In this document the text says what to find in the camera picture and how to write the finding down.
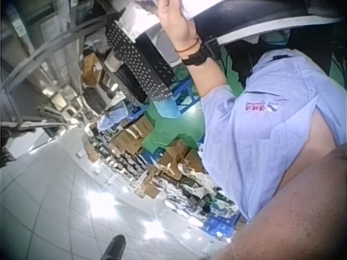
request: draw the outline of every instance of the hand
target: hand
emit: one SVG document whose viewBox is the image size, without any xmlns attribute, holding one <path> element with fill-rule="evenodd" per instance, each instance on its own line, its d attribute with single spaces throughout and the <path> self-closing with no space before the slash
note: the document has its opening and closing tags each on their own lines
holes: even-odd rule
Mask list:
<svg viewBox="0 0 347 260">
<path fill-rule="evenodd" d="M 159 0 L 158 16 L 176 50 L 187 49 L 196 43 L 194 20 L 187 21 L 182 15 L 181 0 Z"/>
</svg>

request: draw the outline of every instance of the watch strap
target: watch strap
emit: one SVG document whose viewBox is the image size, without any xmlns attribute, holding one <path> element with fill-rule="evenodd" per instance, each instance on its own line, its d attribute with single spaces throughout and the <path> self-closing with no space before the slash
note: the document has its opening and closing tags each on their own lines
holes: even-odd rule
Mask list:
<svg viewBox="0 0 347 260">
<path fill-rule="evenodd" d="M 203 64 L 209 57 L 212 57 L 210 51 L 206 48 L 206 46 L 201 45 L 198 52 L 189 55 L 189 58 L 182 60 L 182 62 L 186 66 L 199 66 Z"/>
</svg>

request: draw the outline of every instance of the fluorescent light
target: fluorescent light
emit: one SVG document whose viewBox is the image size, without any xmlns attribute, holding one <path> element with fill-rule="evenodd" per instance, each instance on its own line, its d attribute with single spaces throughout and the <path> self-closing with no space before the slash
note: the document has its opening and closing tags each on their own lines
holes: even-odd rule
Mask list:
<svg viewBox="0 0 347 260">
<path fill-rule="evenodd" d="M 88 200 L 91 207 L 92 216 L 95 218 L 114 218 L 114 206 L 117 202 L 110 193 L 90 192 Z"/>
<path fill-rule="evenodd" d="M 78 120 L 76 118 L 71 118 L 70 122 L 72 124 L 78 124 Z"/>
<path fill-rule="evenodd" d="M 201 228 L 204 225 L 204 223 L 202 223 L 200 220 L 198 220 L 195 217 L 190 217 L 188 219 L 188 222 L 194 226 L 198 226 L 199 228 Z"/>
<path fill-rule="evenodd" d="M 51 90 L 49 90 L 48 88 L 45 88 L 42 93 L 46 96 L 52 96 L 54 94 L 54 92 L 52 92 Z"/>
<path fill-rule="evenodd" d="M 123 191 L 124 193 L 128 193 L 129 192 L 129 189 L 126 187 L 126 186 L 123 186 L 121 188 L 121 191 Z"/>
<path fill-rule="evenodd" d="M 64 129 L 63 131 L 61 131 L 59 135 L 62 137 L 62 136 L 65 134 L 65 132 L 66 132 L 66 129 Z"/>
<path fill-rule="evenodd" d="M 111 88 L 111 91 L 115 91 L 117 88 L 118 88 L 118 84 L 115 83 L 115 84 L 113 84 L 113 86 Z"/>
<path fill-rule="evenodd" d="M 190 239 L 191 238 L 191 234 L 190 233 L 184 233 L 182 235 L 182 237 L 185 238 L 185 239 Z"/>
<path fill-rule="evenodd" d="M 165 238 L 164 229 L 160 221 L 145 222 L 144 225 L 146 227 L 145 239 Z"/>
</svg>

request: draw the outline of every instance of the shirt logo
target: shirt logo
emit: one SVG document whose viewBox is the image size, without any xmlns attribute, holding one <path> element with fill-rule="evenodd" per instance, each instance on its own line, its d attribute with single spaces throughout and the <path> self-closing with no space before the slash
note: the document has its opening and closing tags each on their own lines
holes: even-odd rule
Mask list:
<svg viewBox="0 0 347 260">
<path fill-rule="evenodd" d="M 265 102 L 247 102 L 246 103 L 246 111 L 264 111 L 265 110 Z"/>
<path fill-rule="evenodd" d="M 266 111 L 268 112 L 277 112 L 278 109 L 278 103 L 271 103 L 269 102 L 269 104 L 267 105 Z"/>
</svg>

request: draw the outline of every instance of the person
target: person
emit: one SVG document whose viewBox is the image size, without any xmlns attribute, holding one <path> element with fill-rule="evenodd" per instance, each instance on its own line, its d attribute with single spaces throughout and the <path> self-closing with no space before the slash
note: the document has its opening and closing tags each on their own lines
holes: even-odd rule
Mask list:
<svg viewBox="0 0 347 260">
<path fill-rule="evenodd" d="M 204 167 L 251 221 L 218 259 L 320 259 L 331 253 L 346 227 L 344 171 L 310 166 L 346 143 L 346 91 L 305 54 L 279 49 L 259 59 L 236 98 L 201 48 L 194 21 L 182 16 L 180 0 L 159 0 L 158 16 L 202 97 Z M 331 170 L 337 165 L 343 164 L 330 163 Z M 319 232 L 333 239 L 323 245 Z"/>
<path fill-rule="evenodd" d="M 115 106 L 105 111 L 98 121 L 89 123 L 89 129 L 94 136 L 98 135 L 99 132 L 105 131 L 119 124 L 122 120 L 127 118 L 129 111 L 126 107 L 125 102 L 122 100 Z"/>
</svg>

